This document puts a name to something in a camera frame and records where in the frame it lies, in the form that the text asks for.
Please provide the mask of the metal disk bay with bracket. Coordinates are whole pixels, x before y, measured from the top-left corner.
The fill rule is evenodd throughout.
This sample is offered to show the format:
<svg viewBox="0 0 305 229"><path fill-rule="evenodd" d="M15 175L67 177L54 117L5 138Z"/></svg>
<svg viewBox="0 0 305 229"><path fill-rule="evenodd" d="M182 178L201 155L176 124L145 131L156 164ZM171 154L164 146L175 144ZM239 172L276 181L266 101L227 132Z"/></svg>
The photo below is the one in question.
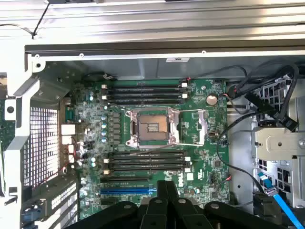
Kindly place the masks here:
<svg viewBox="0 0 305 229"><path fill-rule="evenodd" d="M298 80L288 115L299 122L292 133L284 127L256 127L252 155L273 186L286 193L294 208L305 208L305 79Z"/></svg>

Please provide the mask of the green Dell motherboard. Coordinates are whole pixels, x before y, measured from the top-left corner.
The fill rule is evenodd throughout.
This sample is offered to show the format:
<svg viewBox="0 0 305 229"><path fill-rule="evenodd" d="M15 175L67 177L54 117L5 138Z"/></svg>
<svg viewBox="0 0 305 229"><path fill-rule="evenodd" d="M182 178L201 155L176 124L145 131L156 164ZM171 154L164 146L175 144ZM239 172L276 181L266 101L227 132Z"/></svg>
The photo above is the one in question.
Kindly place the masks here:
<svg viewBox="0 0 305 229"><path fill-rule="evenodd" d="M141 104L141 105L116 105L108 104L103 100L101 85L179 85L187 84L188 98L181 104ZM227 106L224 98L225 83L223 81L203 79L173 79L173 80L140 80L102 82L78 82L71 92L72 104L66 109L66 120L76 126L75 139L77 150L75 165L79 174L81 187L79 190L79 217L85 219L101 210L120 201L130 201L137 205L146 198L155 197L157 194L127 194L127 195L101 195L100 190L108 187L148 187L157 188L159 180L173 181L179 195L194 198L199 205L216 200L221 197L228 199L228 186L221 184L221 179L228 173L224 164L228 160L228 143L221 132L227 127ZM215 106L206 104L209 94L218 95ZM155 149L136 149L129 147L125 142L130 138L130 120L125 116L127 110L148 107L171 107L177 110L205 109L204 118L207 122L207 134L204 146L167 146ZM180 143L198 144L199 142L198 112L179 113L179 139ZM110 168L103 159L112 152L139 152L153 150L185 150L184 161L166 162L131 162L122 164L148 164L148 163L190 163L184 171L158 171L158 172L114 172L104 171ZM121 182L101 183L101 177L152 177L148 182Z"/></svg>

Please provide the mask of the blue expansion slot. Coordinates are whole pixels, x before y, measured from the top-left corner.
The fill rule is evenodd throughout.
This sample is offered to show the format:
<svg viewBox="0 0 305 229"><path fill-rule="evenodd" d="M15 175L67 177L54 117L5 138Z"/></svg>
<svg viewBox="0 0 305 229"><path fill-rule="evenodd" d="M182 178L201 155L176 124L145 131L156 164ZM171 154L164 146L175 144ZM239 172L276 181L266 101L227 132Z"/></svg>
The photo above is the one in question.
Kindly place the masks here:
<svg viewBox="0 0 305 229"><path fill-rule="evenodd" d="M157 188L148 187L108 187L100 190L101 195L151 194Z"/></svg>

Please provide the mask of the metal socket cover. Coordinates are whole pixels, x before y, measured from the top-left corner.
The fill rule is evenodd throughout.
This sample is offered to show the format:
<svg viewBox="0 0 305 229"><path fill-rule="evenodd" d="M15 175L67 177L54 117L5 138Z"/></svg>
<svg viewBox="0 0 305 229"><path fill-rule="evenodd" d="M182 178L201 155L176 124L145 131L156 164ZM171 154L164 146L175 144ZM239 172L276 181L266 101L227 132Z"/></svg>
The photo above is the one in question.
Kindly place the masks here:
<svg viewBox="0 0 305 229"><path fill-rule="evenodd" d="M199 145L204 145L205 143L205 135L207 134L207 122L204 118L204 110L198 111L198 124L201 126L199 129Z"/></svg>

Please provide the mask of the silver rear port stack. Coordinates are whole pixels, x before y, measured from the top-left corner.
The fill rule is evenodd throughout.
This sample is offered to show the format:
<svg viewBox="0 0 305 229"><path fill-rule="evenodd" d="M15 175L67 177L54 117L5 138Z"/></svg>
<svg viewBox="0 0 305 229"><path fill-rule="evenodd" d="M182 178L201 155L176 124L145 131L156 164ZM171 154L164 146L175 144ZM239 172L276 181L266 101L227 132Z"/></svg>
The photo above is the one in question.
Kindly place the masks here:
<svg viewBox="0 0 305 229"><path fill-rule="evenodd" d="M75 134L76 126L74 124L61 125L61 144L63 145L63 153L67 156L69 164L73 164L75 161L77 150Z"/></svg>

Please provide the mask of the silver coin cell battery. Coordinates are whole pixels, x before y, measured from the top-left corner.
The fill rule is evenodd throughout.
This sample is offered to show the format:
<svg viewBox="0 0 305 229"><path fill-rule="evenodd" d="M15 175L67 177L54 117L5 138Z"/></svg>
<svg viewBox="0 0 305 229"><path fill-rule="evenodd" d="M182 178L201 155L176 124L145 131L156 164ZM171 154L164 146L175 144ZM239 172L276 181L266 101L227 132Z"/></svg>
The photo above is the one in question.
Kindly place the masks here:
<svg viewBox="0 0 305 229"><path fill-rule="evenodd" d="M218 95L217 94L209 94L206 97L206 104L209 106L215 106L218 103Z"/></svg>

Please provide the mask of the RAM slot with black latches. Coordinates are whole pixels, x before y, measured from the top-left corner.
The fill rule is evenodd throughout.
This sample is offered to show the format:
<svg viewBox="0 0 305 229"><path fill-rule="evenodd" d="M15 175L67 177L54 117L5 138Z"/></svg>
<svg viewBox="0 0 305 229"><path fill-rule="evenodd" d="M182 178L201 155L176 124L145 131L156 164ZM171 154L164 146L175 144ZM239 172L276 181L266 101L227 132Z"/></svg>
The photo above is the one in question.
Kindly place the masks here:
<svg viewBox="0 0 305 229"><path fill-rule="evenodd" d="M185 150L153 150L153 151L139 151L139 152L112 152L108 154L108 157L115 157L115 156L143 156L143 155L186 155Z"/></svg>
<svg viewBox="0 0 305 229"><path fill-rule="evenodd" d="M102 90L103 94L157 94L157 93L164 93L164 94L171 94L171 93L189 93L188 90Z"/></svg>
<svg viewBox="0 0 305 229"><path fill-rule="evenodd" d="M143 99L143 100L132 100L132 99L125 99L125 100L109 100L107 101L108 104L116 104L116 105L141 105L141 104L181 104L184 103L184 99Z"/></svg>
<svg viewBox="0 0 305 229"><path fill-rule="evenodd" d="M107 164L108 167L112 169L157 169L157 168L164 168L164 169L178 169L178 168L185 168L190 167L190 163L182 162L182 163L148 163L148 164L122 164L122 163L109 163Z"/></svg>

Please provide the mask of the RAM slot with white latches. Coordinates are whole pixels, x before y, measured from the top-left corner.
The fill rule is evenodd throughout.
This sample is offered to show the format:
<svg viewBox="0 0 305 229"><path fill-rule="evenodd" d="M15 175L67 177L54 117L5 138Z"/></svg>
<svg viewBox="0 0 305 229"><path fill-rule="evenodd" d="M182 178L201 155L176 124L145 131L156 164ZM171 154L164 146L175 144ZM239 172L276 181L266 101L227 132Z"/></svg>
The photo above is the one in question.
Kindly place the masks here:
<svg viewBox="0 0 305 229"><path fill-rule="evenodd" d="M131 95L102 95L103 100L110 100L110 99L184 99L188 98L188 94L131 94Z"/></svg>
<svg viewBox="0 0 305 229"><path fill-rule="evenodd" d="M132 156L132 157L113 157L103 159L104 163L131 163L131 162L166 162L166 161L184 161L185 156Z"/></svg>
<svg viewBox="0 0 305 229"><path fill-rule="evenodd" d="M107 168L104 171L114 172L158 172L158 171L184 171L184 167L155 167L155 168Z"/></svg>
<svg viewBox="0 0 305 229"><path fill-rule="evenodd" d="M118 86L118 85L106 85L102 84L102 89L111 89L111 90L123 90L123 89L186 89L187 84L179 85L132 85L132 86Z"/></svg>

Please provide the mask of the metal CPU socket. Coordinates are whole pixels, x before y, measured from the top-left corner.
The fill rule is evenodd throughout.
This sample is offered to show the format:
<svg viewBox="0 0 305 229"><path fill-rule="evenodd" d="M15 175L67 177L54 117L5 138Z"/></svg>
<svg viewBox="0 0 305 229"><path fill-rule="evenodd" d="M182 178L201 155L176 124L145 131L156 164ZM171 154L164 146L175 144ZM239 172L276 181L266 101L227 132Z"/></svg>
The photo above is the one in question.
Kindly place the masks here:
<svg viewBox="0 0 305 229"><path fill-rule="evenodd" d="M155 149L180 143L179 113L171 107L148 107L127 110L130 138L125 142L136 149Z"/></svg>

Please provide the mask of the open metal PC case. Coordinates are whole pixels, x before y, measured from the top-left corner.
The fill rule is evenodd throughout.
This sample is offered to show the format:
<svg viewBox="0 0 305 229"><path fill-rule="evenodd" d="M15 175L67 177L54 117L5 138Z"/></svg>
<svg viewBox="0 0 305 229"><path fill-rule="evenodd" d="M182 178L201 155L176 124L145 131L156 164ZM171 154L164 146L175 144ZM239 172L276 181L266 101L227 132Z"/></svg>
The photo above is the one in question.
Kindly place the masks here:
<svg viewBox="0 0 305 229"><path fill-rule="evenodd" d="M299 122L288 115L298 80L305 79L304 46L216 50L187 42L27 45L6 71L9 94L1 103L0 160L4 196L0 213L15 229L65 229L79 217L81 187L68 163L61 125L76 83L203 79L223 81L227 106L228 199L219 201L288 229L305 229L305 208L294 208L252 155L256 127ZM194 198L187 198L204 208Z"/></svg>

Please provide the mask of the long black expansion slot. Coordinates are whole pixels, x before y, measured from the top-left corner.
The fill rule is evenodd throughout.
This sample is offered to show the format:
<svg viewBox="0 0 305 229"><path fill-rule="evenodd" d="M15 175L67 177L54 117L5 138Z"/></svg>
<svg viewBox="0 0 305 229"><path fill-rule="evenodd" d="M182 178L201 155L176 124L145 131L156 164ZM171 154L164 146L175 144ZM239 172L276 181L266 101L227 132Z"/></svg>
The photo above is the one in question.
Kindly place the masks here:
<svg viewBox="0 0 305 229"><path fill-rule="evenodd" d="M124 176L124 177L101 177L100 182L101 183L121 183L121 182L148 182L152 180L152 177L149 176L144 176L144 177L129 177L129 176Z"/></svg>

